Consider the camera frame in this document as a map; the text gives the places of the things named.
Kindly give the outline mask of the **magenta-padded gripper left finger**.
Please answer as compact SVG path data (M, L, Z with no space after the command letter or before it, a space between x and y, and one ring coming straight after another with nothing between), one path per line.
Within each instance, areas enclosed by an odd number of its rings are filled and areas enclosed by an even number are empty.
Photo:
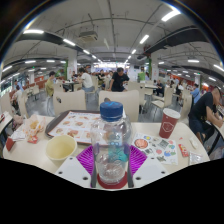
M55 174L65 180L84 188L91 187L91 177L94 171L92 147L89 146L76 157L69 156Z

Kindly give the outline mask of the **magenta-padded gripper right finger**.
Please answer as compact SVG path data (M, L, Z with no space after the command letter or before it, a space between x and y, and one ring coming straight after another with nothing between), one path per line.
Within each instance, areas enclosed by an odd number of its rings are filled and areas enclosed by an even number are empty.
M166 176L165 167L156 157L148 157L134 146L130 147L129 171L134 188L143 187Z

